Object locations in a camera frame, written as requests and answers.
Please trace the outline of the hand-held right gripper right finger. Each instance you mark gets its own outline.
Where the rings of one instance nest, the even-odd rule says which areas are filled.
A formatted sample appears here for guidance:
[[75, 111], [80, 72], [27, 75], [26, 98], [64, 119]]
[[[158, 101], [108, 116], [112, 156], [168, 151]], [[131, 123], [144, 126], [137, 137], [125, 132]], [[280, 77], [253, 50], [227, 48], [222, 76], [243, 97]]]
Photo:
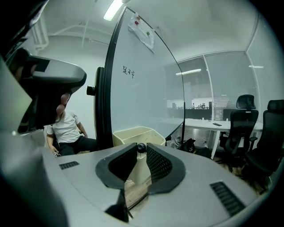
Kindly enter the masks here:
[[147, 164], [146, 219], [230, 219], [257, 199], [245, 182], [206, 157], [148, 144]]

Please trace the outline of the white ceiling pipes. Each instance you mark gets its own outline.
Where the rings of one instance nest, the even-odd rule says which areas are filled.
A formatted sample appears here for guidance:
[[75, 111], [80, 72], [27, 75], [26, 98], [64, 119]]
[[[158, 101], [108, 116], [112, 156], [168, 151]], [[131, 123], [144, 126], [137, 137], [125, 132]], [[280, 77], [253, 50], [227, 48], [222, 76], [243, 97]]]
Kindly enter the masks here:
[[49, 29], [44, 20], [40, 20], [31, 30], [35, 44], [35, 49], [43, 50], [49, 45], [49, 38], [52, 36], [72, 36], [82, 39], [84, 45], [85, 39], [90, 42], [101, 43], [107, 45], [110, 41], [111, 34], [98, 28], [89, 27], [86, 24], [74, 24], [62, 29], [52, 31]]

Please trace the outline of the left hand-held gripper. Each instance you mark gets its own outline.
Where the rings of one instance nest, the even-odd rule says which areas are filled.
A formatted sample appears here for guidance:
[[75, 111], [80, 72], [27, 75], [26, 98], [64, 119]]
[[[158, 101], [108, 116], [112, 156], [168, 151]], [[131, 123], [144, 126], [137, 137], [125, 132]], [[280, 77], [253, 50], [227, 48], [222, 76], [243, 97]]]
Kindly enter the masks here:
[[24, 133], [55, 123], [61, 96], [72, 95], [86, 78], [77, 65], [22, 48], [8, 61], [0, 55], [0, 227], [68, 227], [44, 148]]

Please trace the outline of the ceiling light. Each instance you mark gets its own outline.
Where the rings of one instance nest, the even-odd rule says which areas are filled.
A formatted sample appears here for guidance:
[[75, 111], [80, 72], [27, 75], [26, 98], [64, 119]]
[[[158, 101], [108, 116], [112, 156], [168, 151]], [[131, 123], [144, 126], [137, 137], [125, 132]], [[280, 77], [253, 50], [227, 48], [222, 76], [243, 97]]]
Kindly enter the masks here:
[[122, 0], [113, 0], [109, 8], [107, 9], [103, 19], [111, 21], [122, 5], [123, 5]]

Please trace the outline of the black backpack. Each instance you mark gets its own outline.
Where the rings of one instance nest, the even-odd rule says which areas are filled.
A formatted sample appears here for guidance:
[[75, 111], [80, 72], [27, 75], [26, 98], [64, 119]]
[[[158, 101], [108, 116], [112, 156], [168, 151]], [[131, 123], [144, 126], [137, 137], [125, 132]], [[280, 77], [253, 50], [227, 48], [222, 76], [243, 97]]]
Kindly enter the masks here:
[[196, 140], [192, 138], [188, 139], [187, 141], [183, 142], [183, 144], [180, 146], [180, 150], [188, 153], [193, 153], [199, 156], [211, 158], [212, 152], [210, 151], [210, 149], [207, 146], [200, 149], [196, 149], [194, 145], [195, 141]]

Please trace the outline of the crumpled paper sheet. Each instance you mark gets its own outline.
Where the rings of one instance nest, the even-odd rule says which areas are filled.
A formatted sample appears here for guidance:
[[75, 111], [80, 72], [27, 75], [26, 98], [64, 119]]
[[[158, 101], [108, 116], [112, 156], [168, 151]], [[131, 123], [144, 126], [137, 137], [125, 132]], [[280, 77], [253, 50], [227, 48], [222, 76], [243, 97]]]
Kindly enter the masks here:
[[134, 13], [128, 22], [128, 30], [134, 33], [137, 38], [154, 53], [154, 30], [138, 15]]

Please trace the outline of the black office chair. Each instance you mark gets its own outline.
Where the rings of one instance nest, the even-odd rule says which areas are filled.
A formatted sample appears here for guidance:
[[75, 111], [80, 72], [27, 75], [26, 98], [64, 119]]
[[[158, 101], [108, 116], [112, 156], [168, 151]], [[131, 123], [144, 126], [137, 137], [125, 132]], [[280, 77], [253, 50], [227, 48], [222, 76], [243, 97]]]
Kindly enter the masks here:
[[267, 191], [269, 178], [284, 157], [284, 99], [270, 100], [263, 112], [263, 129], [255, 149], [245, 154], [248, 166], [256, 176], [256, 182]]
[[230, 114], [229, 135], [225, 137], [225, 132], [221, 132], [219, 137], [227, 158], [242, 157], [249, 150], [251, 133], [259, 115], [254, 96], [250, 94], [239, 96], [236, 108]]

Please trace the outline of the glass whiteboard with black frame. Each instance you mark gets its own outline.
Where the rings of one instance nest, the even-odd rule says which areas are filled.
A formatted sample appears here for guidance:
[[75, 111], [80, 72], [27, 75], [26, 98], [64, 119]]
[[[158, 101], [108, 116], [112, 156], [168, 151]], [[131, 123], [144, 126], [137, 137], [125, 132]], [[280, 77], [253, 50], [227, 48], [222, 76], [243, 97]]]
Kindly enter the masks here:
[[114, 146], [113, 134], [147, 127], [170, 137], [184, 127], [185, 112], [170, 110], [184, 101], [181, 69], [159, 34], [149, 49], [129, 30], [135, 12], [125, 7], [111, 37], [104, 67], [96, 72], [95, 132], [100, 150]]

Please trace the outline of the white cloth bag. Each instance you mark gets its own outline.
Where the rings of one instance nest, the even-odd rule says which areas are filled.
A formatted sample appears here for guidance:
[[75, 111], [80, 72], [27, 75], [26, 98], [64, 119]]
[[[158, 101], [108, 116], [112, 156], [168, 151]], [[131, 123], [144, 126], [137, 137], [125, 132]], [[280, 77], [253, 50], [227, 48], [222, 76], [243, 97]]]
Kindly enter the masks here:
[[166, 141], [166, 146], [174, 149], [180, 149], [182, 145], [181, 137], [173, 138]]

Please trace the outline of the long white desk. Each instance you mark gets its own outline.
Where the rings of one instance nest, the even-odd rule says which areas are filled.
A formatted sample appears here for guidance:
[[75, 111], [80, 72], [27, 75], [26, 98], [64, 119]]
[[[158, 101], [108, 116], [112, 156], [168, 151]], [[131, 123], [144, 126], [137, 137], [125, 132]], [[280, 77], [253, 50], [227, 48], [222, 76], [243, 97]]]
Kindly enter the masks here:
[[[163, 122], [163, 123], [178, 123], [178, 120], [181, 120], [181, 118], [156, 118], [154, 121], [156, 122]], [[217, 120], [199, 120], [199, 119], [191, 119], [191, 118], [186, 118], [185, 119], [185, 126], [188, 126], [190, 128], [194, 129], [204, 129], [204, 130], [210, 130], [216, 132], [216, 137], [213, 140], [213, 133], [210, 133], [209, 137], [209, 143], [213, 144], [212, 145], [212, 154], [211, 154], [211, 159], [214, 158], [214, 155], [216, 153], [218, 141], [219, 141], [219, 136], [221, 132], [229, 132], [230, 131], [230, 126], [231, 126], [231, 121], [217, 121]], [[253, 128], [253, 135], [256, 136], [256, 133], [262, 132], [263, 129], [263, 123], [261, 122], [256, 122], [254, 128]]]

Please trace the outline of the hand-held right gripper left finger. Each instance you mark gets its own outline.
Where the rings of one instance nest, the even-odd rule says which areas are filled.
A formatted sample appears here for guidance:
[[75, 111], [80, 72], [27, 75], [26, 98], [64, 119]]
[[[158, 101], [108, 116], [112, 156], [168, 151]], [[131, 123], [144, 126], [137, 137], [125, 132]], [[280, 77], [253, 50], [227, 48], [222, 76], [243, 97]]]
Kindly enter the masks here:
[[43, 160], [52, 181], [67, 198], [75, 189], [96, 208], [106, 211], [125, 202], [124, 183], [137, 162], [137, 144], [126, 144], [96, 152], [53, 157], [43, 152]]

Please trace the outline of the person's left hand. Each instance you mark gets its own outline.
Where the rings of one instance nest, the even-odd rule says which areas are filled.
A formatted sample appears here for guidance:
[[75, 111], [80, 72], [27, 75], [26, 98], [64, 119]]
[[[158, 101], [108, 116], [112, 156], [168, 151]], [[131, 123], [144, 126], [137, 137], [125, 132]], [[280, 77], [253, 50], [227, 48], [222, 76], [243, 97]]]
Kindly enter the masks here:
[[59, 122], [64, 114], [64, 111], [66, 109], [66, 105], [70, 99], [70, 94], [69, 93], [65, 93], [61, 96], [60, 98], [60, 104], [58, 105], [58, 107], [56, 108], [56, 122]]

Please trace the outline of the white plastic bin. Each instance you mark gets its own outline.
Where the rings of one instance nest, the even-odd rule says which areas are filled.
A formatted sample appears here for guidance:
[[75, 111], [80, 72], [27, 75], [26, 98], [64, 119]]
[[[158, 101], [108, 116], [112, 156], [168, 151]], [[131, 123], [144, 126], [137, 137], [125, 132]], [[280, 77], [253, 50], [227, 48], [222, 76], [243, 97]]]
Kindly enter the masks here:
[[[165, 145], [165, 138], [152, 128], [139, 126], [113, 133], [114, 146], [130, 143], [152, 143]], [[137, 153], [137, 163], [128, 177], [128, 181], [142, 184], [150, 177], [150, 170], [146, 163], [146, 153]]]

